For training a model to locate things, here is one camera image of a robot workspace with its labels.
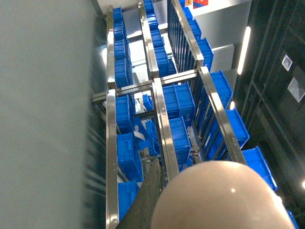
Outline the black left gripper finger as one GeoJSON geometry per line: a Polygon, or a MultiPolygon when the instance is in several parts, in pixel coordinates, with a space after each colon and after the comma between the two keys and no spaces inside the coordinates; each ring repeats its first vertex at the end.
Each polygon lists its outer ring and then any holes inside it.
{"type": "Polygon", "coordinates": [[[149,229],[156,203],[164,189],[164,169],[154,159],[130,209],[119,222],[118,229],[149,229]]]}

